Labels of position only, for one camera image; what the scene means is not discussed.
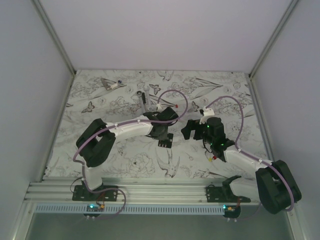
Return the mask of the black fuse box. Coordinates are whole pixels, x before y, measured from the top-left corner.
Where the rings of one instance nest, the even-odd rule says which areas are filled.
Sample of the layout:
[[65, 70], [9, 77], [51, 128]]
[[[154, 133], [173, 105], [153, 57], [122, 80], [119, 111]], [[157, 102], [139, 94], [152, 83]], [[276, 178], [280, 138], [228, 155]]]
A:
[[168, 133], [166, 139], [158, 141], [158, 146], [161, 147], [161, 148], [171, 149], [172, 148], [172, 143], [173, 143], [173, 137], [174, 137], [173, 133]]

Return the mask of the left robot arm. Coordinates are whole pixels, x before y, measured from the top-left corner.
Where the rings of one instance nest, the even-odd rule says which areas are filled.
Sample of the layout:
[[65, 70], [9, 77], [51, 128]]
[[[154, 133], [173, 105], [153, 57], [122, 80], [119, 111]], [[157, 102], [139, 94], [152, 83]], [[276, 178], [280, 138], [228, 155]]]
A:
[[113, 146], [121, 141], [147, 136], [158, 141], [158, 146], [171, 148], [173, 134], [168, 128], [178, 120], [178, 114], [167, 107], [161, 112], [145, 112], [139, 117], [119, 123], [95, 119], [76, 141], [76, 156], [80, 155], [84, 195], [91, 201], [102, 195], [103, 185], [100, 166], [107, 160]]

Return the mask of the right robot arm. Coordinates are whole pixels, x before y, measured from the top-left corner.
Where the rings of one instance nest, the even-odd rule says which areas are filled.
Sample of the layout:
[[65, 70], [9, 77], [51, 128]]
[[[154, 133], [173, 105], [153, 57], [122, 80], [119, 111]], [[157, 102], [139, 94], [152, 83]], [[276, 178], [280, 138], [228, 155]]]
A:
[[216, 200], [258, 201], [271, 214], [282, 210], [289, 212], [301, 200], [301, 191], [288, 165], [282, 160], [261, 159], [240, 149], [235, 141], [226, 137], [220, 118], [210, 117], [205, 123], [189, 120], [181, 133], [188, 140], [191, 132], [194, 132], [194, 140], [201, 140], [210, 148], [215, 159], [241, 168], [250, 177], [235, 175], [224, 180], [216, 191]]

